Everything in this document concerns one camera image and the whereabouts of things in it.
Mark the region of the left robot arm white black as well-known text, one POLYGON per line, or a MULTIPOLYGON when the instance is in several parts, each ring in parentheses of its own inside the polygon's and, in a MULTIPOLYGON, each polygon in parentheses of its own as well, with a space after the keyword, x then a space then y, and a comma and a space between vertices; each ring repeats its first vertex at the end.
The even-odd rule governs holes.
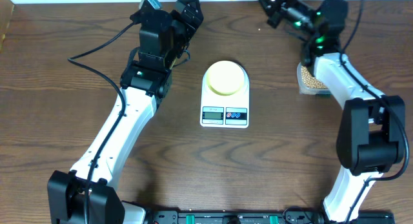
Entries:
POLYGON ((47 184, 52 223, 147 223, 146 210, 122 201, 119 179, 138 136, 172 84, 190 40, 203 22, 199 0, 177 0, 167 12, 158 0, 141 0, 130 16, 139 25, 139 46, 128 57, 117 99, 83 156, 68 172, 55 171, 47 184))

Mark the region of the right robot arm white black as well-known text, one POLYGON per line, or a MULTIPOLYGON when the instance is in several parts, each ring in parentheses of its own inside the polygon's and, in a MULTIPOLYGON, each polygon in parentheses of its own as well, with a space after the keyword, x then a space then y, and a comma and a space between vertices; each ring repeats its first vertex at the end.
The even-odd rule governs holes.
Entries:
POLYGON ((258 0, 277 27, 286 21, 303 33, 301 66, 322 82, 342 108, 336 140, 341 164, 332 190, 314 223, 382 223, 384 214, 363 216, 359 208, 377 181, 392 181, 389 170, 400 164, 403 174, 410 148, 405 132, 405 103, 374 88, 352 66, 341 44, 348 3, 324 0, 312 8, 300 0, 258 0))

